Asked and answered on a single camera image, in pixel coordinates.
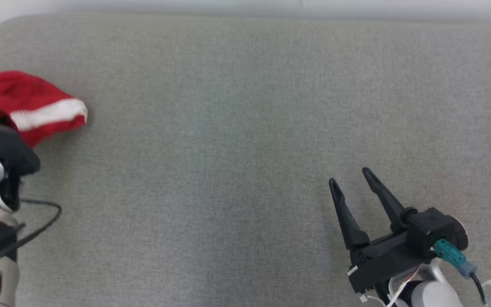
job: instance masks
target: cable connector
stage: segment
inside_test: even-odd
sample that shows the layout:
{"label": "cable connector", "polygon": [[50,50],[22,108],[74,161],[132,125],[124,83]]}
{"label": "cable connector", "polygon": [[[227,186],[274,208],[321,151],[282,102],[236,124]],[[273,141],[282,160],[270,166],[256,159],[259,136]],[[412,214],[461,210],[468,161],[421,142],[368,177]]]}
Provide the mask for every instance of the cable connector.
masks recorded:
{"label": "cable connector", "polygon": [[465,255],[452,245],[452,243],[446,241],[446,239],[440,239],[435,243],[435,253],[444,261],[452,264],[454,268],[458,269],[458,272],[465,279],[471,278],[471,272],[477,272],[475,264],[467,261]]}

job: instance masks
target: white stripe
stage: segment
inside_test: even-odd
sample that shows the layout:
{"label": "white stripe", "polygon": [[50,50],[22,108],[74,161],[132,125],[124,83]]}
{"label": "white stripe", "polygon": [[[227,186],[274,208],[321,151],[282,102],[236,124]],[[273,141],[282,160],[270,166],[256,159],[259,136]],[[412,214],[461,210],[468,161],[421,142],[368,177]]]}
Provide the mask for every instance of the white stripe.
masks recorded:
{"label": "white stripe", "polygon": [[29,131],[46,124],[53,124],[62,121],[71,121],[78,115],[84,116],[84,121],[88,110],[83,101],[79,99],[62,99],[40,107],[37,110],[19,110],[11,112],[10,118],[20,131]]}

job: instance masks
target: gray fabric surface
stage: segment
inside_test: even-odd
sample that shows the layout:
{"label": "gray fabric surface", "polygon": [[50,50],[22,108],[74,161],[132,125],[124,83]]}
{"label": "gray fabric surface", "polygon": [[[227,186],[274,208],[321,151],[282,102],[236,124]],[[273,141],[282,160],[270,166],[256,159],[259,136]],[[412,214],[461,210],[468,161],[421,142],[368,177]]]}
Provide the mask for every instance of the gray fabric surface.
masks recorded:
{"label": "gray fabric surface", "polygon": [[19,253],[19,306],[376,306],[328,187],[387,234],[363,166],[460,219],[491,278],[491,25],[31,16],[0,26],[0,70],[90,109],[36,148],[25,194],[64,214]]}

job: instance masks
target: white wall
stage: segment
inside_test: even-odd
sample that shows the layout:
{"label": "white wall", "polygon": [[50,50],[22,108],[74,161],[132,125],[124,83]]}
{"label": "white wall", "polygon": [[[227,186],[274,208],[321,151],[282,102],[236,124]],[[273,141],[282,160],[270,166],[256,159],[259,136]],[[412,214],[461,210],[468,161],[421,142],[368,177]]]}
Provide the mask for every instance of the white wall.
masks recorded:
{"label": "white wall", "polygon": [[0,22],[26,14],[82,10],[377,20],[491,20],[491,0],[0,0]]}

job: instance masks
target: folded clothing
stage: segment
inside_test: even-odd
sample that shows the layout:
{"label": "folded clothing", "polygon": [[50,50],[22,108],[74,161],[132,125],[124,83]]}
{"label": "folded clothing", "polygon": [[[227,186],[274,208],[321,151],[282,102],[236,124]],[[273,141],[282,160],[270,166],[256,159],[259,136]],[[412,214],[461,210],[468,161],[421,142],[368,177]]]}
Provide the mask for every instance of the folded clothing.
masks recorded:
{"label": "folded clothing", "polygon": [[55,132],[83,126],[87,114],[83,101],[42,78],[0,72],[0,124],[15,128],[30,147]]}

